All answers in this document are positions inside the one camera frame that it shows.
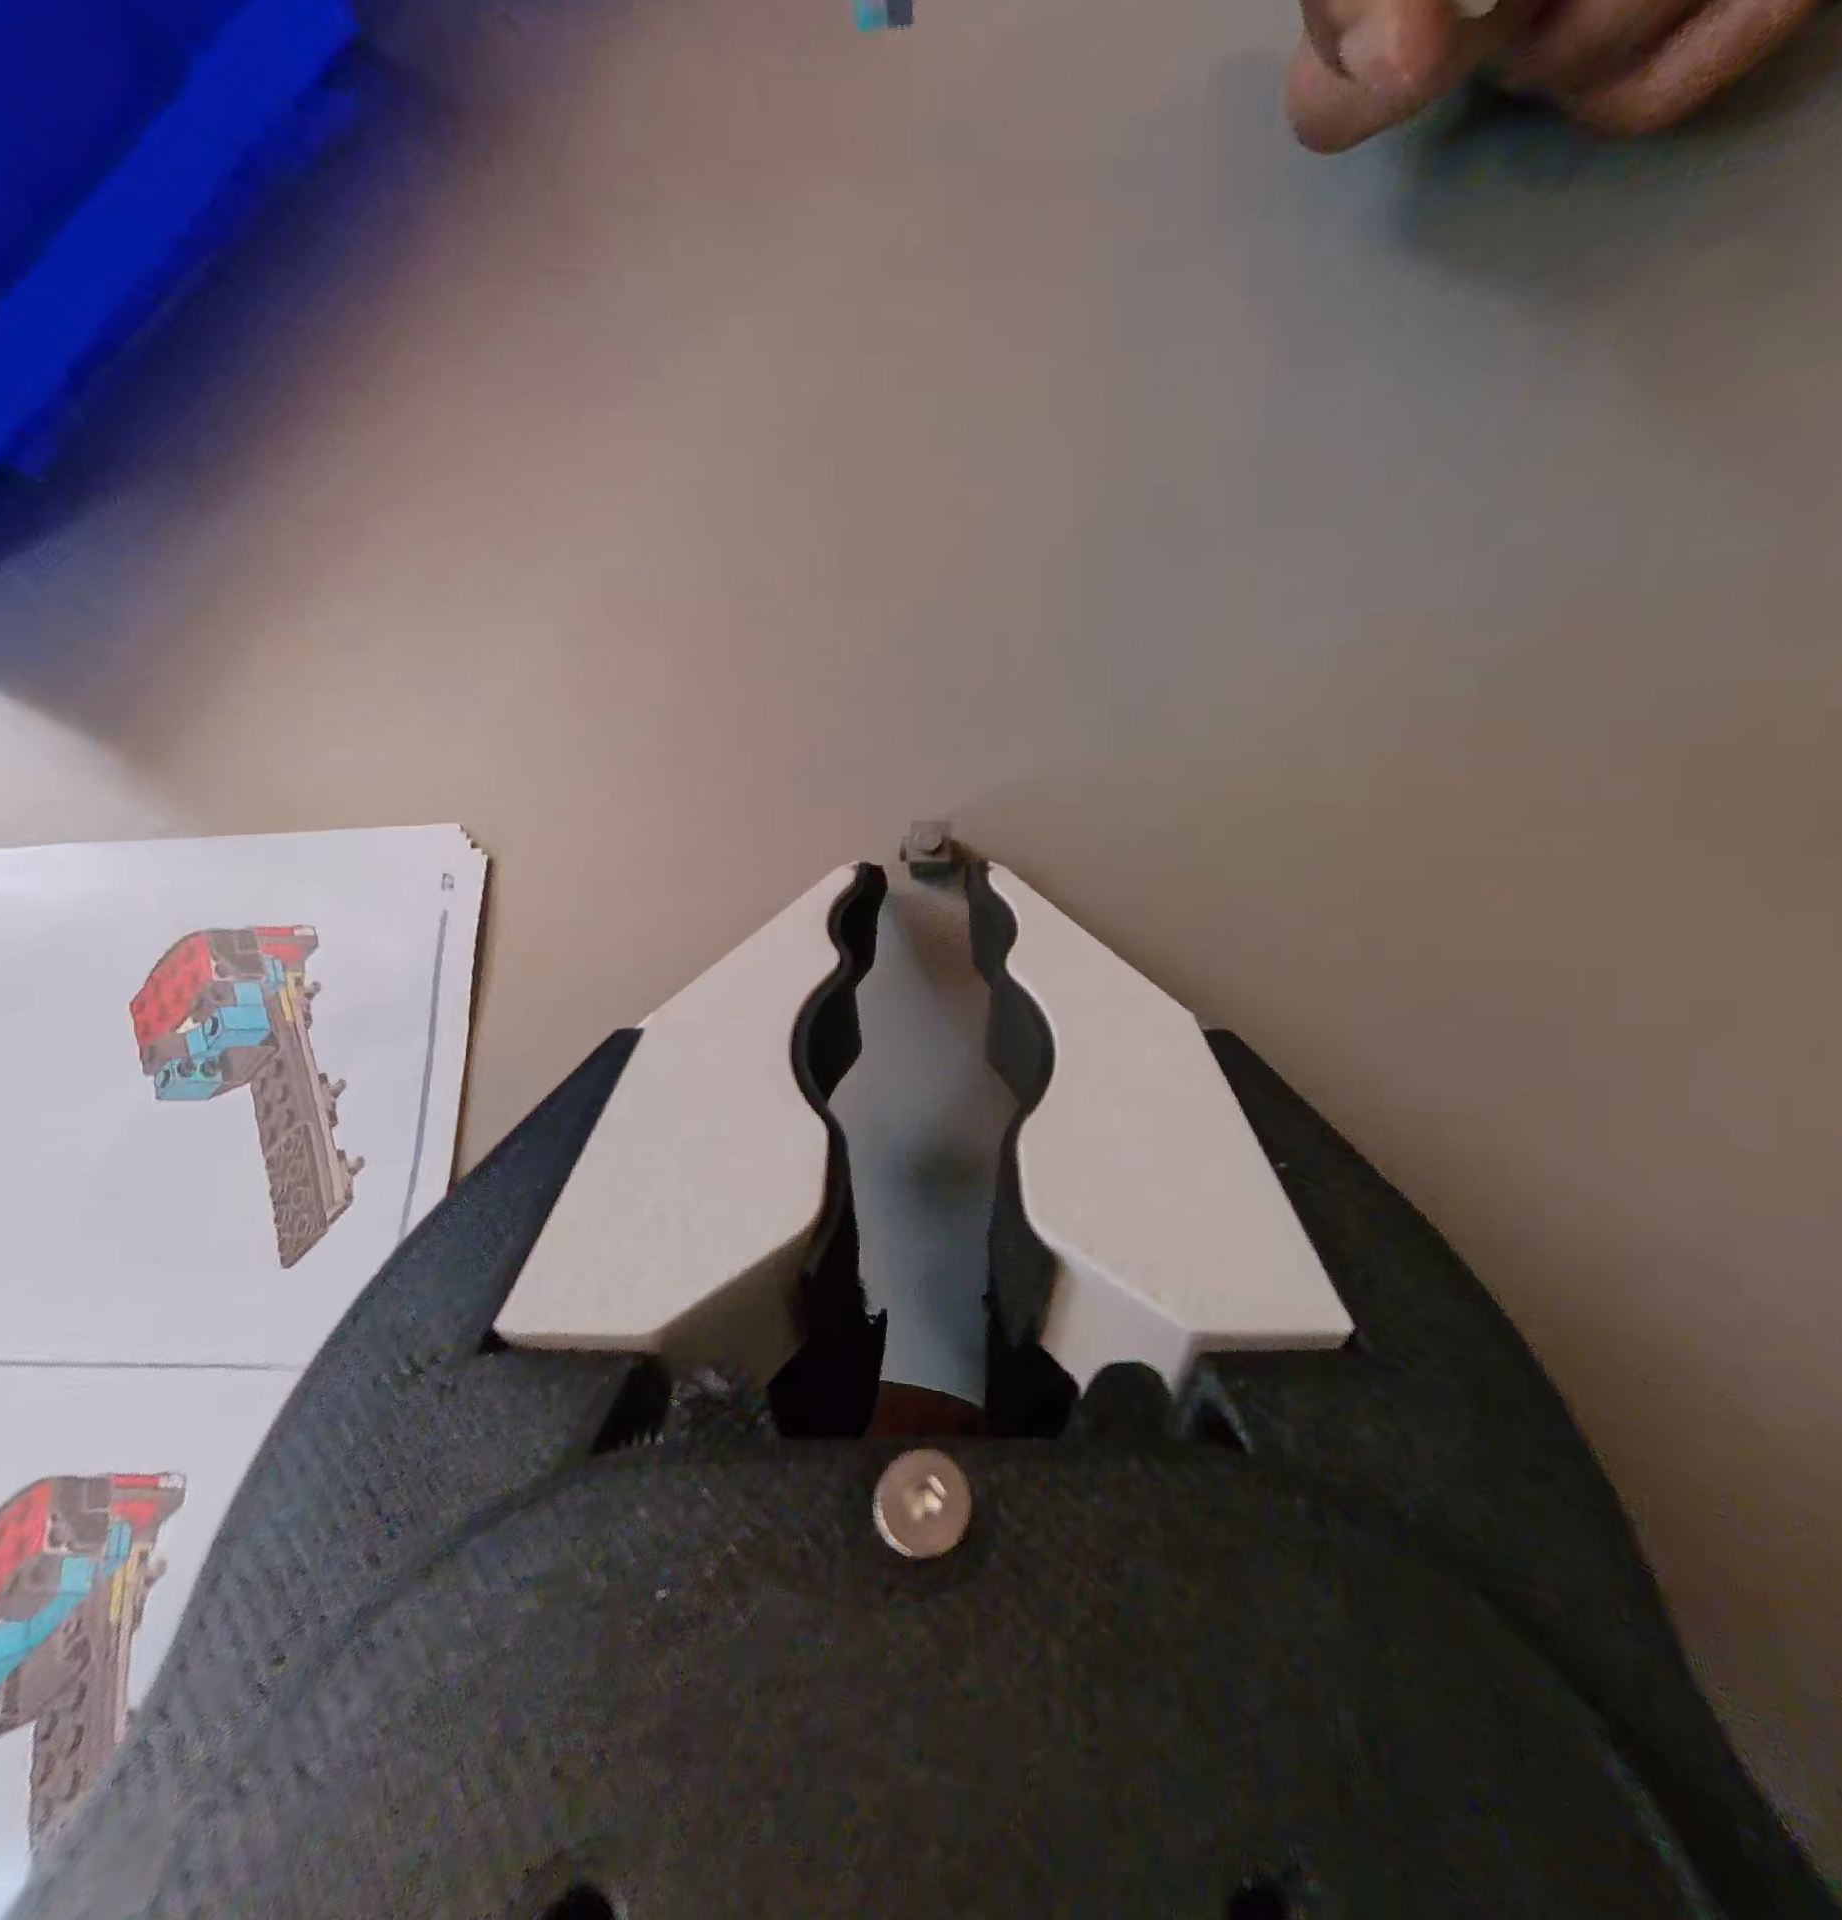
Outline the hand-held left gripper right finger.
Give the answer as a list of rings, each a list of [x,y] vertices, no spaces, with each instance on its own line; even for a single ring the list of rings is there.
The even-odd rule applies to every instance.
[[[1199,1020],[1020,874],[966,874],[985,1060],[1015,1098],[987,1227],[990,1428],[1117,1365],[1334,1352],[1355,1324]]]

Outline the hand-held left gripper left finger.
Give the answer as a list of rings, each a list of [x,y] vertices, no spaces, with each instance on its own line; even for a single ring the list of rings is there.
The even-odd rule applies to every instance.
[[[493,1331],[511,1348],[736,1370],[786,1437],[861,1437],[883,1312],[832,1094],[861,1057],[883,868],[837,867],[669,996]]]

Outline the person's right hand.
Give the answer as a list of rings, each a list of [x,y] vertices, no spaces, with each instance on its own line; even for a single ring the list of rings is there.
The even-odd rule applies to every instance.
[[[1820,2],[1304,2],[1284,105],[1340,155],[1471,83],[1602,136],[1697,118],[1806,35]]]

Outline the toy brick instruction booklet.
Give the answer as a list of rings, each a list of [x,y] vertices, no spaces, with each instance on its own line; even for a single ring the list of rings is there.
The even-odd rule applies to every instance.
[[[0,851],[0,1916],[451,1182],[484,883],[455,825]]]

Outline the blue plastic bin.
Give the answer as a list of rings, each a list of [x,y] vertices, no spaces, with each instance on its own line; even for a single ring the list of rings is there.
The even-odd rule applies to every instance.
[[[343,2],[0,2],[0,556],[99,390],[357,110]]]

